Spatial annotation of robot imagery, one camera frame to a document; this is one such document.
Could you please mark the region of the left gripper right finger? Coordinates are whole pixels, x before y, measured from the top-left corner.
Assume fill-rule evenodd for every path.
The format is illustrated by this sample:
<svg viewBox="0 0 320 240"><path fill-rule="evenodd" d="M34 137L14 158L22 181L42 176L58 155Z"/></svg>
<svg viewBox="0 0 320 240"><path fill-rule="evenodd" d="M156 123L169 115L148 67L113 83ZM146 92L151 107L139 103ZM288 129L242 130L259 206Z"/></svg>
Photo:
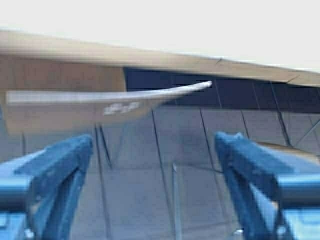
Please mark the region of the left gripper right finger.
<svg viewBox="0 0 320 240"><path fill-rule="evenodd" d="M275 240L278 177L293 167L241 133L218 131L214 147L246 240Z"/></svg>

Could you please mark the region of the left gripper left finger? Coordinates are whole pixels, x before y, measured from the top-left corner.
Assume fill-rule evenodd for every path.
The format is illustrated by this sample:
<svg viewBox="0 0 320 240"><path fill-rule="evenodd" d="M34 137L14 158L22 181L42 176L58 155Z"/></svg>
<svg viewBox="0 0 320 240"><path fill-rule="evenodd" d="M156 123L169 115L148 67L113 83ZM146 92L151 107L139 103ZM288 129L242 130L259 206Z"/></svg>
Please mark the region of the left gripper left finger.
<svg viewBox="0 0 320 240"><path fill-rule="evenodd" d="M37 240L67 240L93 154L89 134L46 146L14 174L31 178L28 227Z"/></svg>

